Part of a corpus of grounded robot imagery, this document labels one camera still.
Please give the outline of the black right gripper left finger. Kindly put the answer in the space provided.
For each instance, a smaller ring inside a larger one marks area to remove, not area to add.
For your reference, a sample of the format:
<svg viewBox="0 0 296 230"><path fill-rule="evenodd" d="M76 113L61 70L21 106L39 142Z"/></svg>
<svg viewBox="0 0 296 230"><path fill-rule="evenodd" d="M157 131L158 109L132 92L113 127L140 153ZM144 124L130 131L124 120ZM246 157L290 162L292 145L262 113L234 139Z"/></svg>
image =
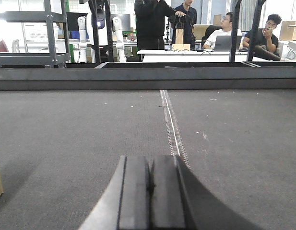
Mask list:
<svg viewBox="0 0 296 230"><path fill-rule="evenodd" d="M79 229L149 229L149 165L144 156L120 157L106 190Z"/></svg>

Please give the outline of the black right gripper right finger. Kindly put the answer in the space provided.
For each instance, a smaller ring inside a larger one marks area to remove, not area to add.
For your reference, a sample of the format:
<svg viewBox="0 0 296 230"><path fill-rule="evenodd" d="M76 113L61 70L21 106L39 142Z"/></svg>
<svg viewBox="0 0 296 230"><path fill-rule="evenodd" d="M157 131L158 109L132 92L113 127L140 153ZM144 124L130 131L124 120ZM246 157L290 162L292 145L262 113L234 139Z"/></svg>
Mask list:
<svg viewBox="0 0 296 230"><path fill-rule="evenodd" d="M152 164L153 230L259 230L213 195L179 156Z"/></svg>

